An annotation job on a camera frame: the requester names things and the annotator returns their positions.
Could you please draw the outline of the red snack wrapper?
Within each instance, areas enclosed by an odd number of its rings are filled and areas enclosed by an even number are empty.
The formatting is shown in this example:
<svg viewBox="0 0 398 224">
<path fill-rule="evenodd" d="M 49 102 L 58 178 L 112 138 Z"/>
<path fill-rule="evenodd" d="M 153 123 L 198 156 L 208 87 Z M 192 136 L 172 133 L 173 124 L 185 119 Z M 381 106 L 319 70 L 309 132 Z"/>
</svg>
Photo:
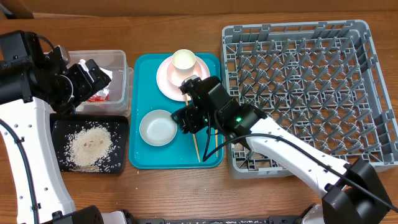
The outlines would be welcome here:
<svg viewBox="0 0 398 224">
<path fill-rule="evenodd" d="M 99 102 L 105 102 L 109 100 L 109 89 L 104 88 L 97 93 L 95 93 L 93 96 L 91 96 L 89 99 L 87 99 L 88 103 L 99 103 Z"/>
</svg>

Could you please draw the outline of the grey bowl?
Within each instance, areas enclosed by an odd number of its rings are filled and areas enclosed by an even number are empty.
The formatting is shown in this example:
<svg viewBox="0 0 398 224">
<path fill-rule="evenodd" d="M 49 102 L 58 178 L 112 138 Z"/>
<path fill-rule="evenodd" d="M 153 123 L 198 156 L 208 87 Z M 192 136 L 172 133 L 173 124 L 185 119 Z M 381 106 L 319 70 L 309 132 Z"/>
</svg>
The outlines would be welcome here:
<svg viewBox="0 0 398 224">
<path fill-rule="evenodd" d="M 164 146 L 177 134 L 177 124 L 171 113 L 166 110 L 154 110 L 147 113 L 139 125 L 142 140 L 150 146 Z"/>
</svg>

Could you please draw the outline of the pile of rice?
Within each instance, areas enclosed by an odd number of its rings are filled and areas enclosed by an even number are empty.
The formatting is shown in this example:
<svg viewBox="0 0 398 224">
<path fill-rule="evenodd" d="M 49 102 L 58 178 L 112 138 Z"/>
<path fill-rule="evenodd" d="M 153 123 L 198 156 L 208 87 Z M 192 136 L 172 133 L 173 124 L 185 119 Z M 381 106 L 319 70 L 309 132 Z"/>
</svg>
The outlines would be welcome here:
<svg viewBox="0 0 398 224">
<path fill-rule="evenodd" d="M 112 134 L 101 125 L 68 134 L 64 164 L 72 171 L 110 173 L 114 166 L 108 163 L 117 149 L 111 137 Z"/>
</svg>

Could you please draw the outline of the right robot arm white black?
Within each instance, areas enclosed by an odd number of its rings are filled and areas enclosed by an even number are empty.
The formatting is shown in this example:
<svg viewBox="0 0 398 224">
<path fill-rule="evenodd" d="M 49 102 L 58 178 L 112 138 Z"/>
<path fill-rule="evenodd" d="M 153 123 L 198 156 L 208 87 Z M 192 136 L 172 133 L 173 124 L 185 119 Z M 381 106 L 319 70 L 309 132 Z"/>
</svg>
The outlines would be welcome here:
<svg viewBox="0 0 398 224">
<path fill-rule="evenodd" d="M 374 167 L 362 159 L 353 164 L 325 154 L 290 134 L 263 110 L 240 105 L 218 77 L 193 75 L 179 86 L 192 102 L 172 113 L 183 133 L 214 129 L 228 144 L 242 146 L 276 161 L 305 182 L 322 200 L 310 206 L 296 223 L 380 223 L 393 206 Z"/>
</svg>

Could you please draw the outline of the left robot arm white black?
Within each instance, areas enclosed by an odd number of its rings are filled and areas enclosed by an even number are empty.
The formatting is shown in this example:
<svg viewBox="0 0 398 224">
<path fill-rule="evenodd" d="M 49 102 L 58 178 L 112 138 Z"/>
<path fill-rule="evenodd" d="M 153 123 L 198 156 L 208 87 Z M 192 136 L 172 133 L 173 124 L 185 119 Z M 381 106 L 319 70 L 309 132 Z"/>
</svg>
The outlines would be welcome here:
<svg viewBox="0 0 398 224">
<path fill-rule="evenodd" d="M 75 208 L 58 166 L 50 114 L 73 114 L 111 79 L 94 60 L 71 64 L 61 46 L 44 52 L 43 39 L 22 30 L 1 36 L 1 136 L 16 188 L 17 222 L 133 223 L 127 210 Z"/>
</svg>

